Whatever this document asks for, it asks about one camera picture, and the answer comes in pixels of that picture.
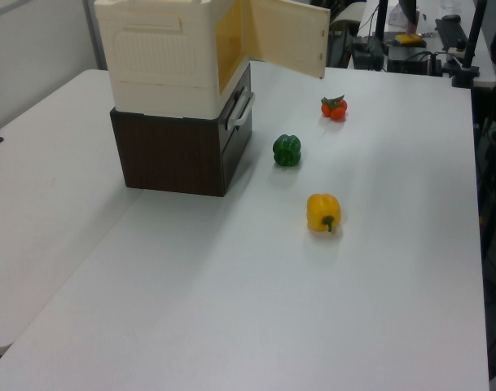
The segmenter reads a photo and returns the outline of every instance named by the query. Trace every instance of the open door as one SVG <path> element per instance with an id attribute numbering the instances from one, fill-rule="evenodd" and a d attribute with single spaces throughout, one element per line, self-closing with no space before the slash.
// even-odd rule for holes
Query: open door
<path id="1" fill-rule="evenodd" d="M 243 28 L 250 57 L 323 78 L 328 9 L 288 0 L 244 0 Z"/>

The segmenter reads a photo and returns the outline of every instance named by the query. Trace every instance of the yellow bell pepper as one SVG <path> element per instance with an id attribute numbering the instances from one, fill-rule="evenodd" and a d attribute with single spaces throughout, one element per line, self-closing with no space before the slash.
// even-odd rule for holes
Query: yellow bell pepper
<path id="1" fill-rule="evenodd" d="M 307 222 L 315 231 L 332 232 L 342 218 L 338 200 L 330 194 L 313 194 L 307 200 Z"/>

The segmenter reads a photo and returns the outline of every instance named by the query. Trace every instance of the pepper stem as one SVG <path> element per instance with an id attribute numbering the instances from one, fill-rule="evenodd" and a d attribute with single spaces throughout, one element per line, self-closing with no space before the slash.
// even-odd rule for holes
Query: pepper stem
<path id="1" fill-rule="evenodd" d="M 322 219 L 322 224 L 325 224 L 328 226 L 327 230 L 329 232 L 332 232 L 332 223 L 335 221 L 335 218 L 333 216 L 326 216 Z"/>
<path id="2" fill-rule="evenodd" d="M 334 99 L 327 99 L 324 96 L 322 98 L 321 102 L 328 104 L 329 107 L 331 107 L 331 108 L 336 108 L 338 106 L 338 102 L 340 102 L 344 97 L 345 97 L 345 95 L 339 96 L 338 98 L 334 98 Z"/>

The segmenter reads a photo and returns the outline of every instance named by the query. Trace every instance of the cable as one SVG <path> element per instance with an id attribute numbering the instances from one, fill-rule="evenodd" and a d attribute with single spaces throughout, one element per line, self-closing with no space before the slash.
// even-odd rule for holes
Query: cable
<path id="1" fill-rule="evenodd" d="M 447 53 L 446 51 L 437 51 L 437 52 L 435 52 L 435 53 L 434 53 L 434 55 L 451 55 L 452 57 L 454 57 L 454 58 L 455 58 L 455 60 L 456 60 L 459 64 L 461 64 L 461 61 L 459 60 L 459 57 L 457 57 L 457 56 L 453 55 L 452 53 Z"/>
<path id="2" fill-rule="evenodd" d="M 363 28 L 365 27 L 365 25 L 366 25 L 367 23 L 369 23 L 369 21 L 370 21 L 372 18 L 374 18 L 375 13 L 376 13 L 377 11 L 378 11 L 378 6 L 376 6 L 375 10 L 372 12 L 372 14 L 371 14 L 371 16 L 369 17 L 369 19 L 367 19 L 367 22 L 365 22 L 364 24 L 362 24 L 362 25 L 360 26 L 360 28 L 358 29 L 358 33 L 360 32 L 360 30 L 361 30 L 361 29 L 363 29 Z"/>
<path id="3" fill-rule="evenodd" d="M 419 63 L 421 63 L 421 62 L 424 60 L 424 58 L 425 58 L 425 57 L 427 57 L 428 55 L 429 55 L 429 54 L 422 55 L 422 56 L 419 58 L 418 62 L 419 62 Z"/>
<path id="4" fill-rule="evenodd" d="M 412 55 L 411 57 L 407 57 L 402 61 L 402 63 L 406 63 L 408 60 L 413 59 L 414 57 L 418 57 L 419 55 L 432 55 L 431 51 L 420 51 L 419 53 L 416 53 L 415 55 Z"/>
<path id="5" fill-rule="evenodd" d="M 378 10 L 378 7 L 376 7 L 371 15 L 371 22 L 369 23 L 369 33 L 367 33 L 367 43 L 369 43 L 369 40 L 371 39 L 372 20 L 374 19 L 376 10 Z"/>

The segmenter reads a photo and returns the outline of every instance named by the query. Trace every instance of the tomato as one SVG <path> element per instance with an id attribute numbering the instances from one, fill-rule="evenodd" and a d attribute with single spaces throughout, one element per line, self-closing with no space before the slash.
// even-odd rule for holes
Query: tomato
<path id="1" fill-rule="evenodd" d="M 331 116 L 332 108 L 327 103 L 322 103 L 322 113 L 324 116 Z"/>
<path id="2" fill-rule="evenodd" d="M 339 102 L 336 102 L 336 105 L 339 107 L 343 107 L 345 111 L 347 111 L 347 102 L 345 102 L 343 99 Z"/>
<path id="3" fill-rule="evenodd" d="M 333 108 L 331 111 L 331 119 L 334 121 L 342 121 L 345 118 L 345 109 L 340 107 L 340 108 Z"/>

